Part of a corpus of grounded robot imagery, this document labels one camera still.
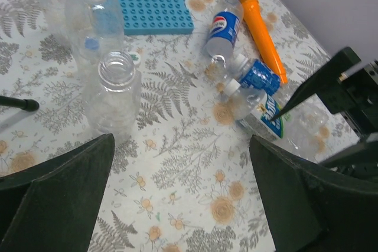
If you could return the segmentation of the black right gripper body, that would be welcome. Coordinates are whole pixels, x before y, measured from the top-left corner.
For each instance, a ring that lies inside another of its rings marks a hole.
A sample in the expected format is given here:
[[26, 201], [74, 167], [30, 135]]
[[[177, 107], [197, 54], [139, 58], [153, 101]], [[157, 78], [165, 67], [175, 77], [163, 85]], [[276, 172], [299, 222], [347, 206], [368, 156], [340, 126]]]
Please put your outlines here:
[[[345, 76], [338, 85], [347, 97], [339, 104], [337, 113], [359, 137], [357, 143], [377, 141], [377, 60]], [[357, 179], [377, 181], [377, 163], [329, 169]]]

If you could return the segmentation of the clear bottle green logo cap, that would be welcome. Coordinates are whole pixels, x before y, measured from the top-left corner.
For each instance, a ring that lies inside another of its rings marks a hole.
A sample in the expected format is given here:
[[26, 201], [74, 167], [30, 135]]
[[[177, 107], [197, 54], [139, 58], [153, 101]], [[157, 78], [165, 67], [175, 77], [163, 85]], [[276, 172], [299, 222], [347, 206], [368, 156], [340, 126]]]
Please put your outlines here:
[[[78, 75], [85, 79], [104, 55], [121, 50], [124, 41], [124, 20], [118, 0], [66, 0], [67, 36]], [[86, 38], [95, 38], [100, 48], [84, 47]]]

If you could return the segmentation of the blue pocari bottle cap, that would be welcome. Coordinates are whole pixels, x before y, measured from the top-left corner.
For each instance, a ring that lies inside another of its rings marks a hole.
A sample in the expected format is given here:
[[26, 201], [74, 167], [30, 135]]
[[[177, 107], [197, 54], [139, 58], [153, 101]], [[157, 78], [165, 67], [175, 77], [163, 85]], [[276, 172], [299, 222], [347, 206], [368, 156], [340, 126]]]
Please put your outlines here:
[[95, 38], [86, 38], [84, 47], [90, 51], [97, 51], [100, 48], [99, 41]]

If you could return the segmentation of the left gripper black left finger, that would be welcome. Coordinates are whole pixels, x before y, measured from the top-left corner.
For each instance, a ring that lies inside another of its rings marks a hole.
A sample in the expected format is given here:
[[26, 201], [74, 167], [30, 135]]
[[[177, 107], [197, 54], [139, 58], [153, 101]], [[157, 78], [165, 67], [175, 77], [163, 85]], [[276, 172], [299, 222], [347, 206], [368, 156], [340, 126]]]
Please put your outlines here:
[[1, 251], [87, 251], [115, 154], [101, 135], [1, 178]]

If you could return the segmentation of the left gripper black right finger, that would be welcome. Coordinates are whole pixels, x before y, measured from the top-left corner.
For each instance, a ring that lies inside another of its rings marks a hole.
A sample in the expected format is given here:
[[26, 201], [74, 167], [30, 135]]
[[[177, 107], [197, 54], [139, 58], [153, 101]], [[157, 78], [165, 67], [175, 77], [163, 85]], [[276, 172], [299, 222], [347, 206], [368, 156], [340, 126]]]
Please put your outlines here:
[[376, 251], [377, 181], [253, 136], [250, 158], [276, 251]]

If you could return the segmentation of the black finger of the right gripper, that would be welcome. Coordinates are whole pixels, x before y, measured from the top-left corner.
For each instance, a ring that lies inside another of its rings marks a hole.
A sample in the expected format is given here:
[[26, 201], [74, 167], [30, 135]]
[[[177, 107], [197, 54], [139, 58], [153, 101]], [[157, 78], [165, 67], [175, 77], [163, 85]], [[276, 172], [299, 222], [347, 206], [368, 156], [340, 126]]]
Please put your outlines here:
[[326, 168], [377, 163], [377, 141], [357, 143], [323, 160], [319, 165]]
[[337, 81], [341, 73], [361, 61], [360, 57], [350, 47], [345, 47], [337, 52], [331, 59], [319, 68], [311, 77], [303, 82], [293, 93], [284, 107], [275, 114], [270, 121], [274, 121], [288, 113], [297, 105], [306, 101], [317, 92], [329, 87]]

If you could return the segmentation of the white green logo cap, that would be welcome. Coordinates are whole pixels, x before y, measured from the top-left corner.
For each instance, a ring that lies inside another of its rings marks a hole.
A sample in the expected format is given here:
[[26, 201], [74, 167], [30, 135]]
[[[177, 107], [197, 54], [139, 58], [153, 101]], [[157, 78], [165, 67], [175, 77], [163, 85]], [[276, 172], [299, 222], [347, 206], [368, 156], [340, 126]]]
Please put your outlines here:
[[128, 54], [131, 56], [135, 67], [139, 67], [141, 65], [141, 55], [136, 51], [130, 51]]

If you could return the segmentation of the clear bottle blue cap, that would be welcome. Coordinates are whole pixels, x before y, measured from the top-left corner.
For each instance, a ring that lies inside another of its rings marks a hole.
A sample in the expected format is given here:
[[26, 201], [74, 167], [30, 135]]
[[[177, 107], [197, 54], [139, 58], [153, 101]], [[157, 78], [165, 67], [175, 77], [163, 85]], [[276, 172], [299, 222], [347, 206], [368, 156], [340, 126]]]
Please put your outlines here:
[[111, 133], [116, 145], [129, 140], [141, 106], [141, 72], [131, 55], [104, 55], [87, 77], [82, 102], [95, 135]]

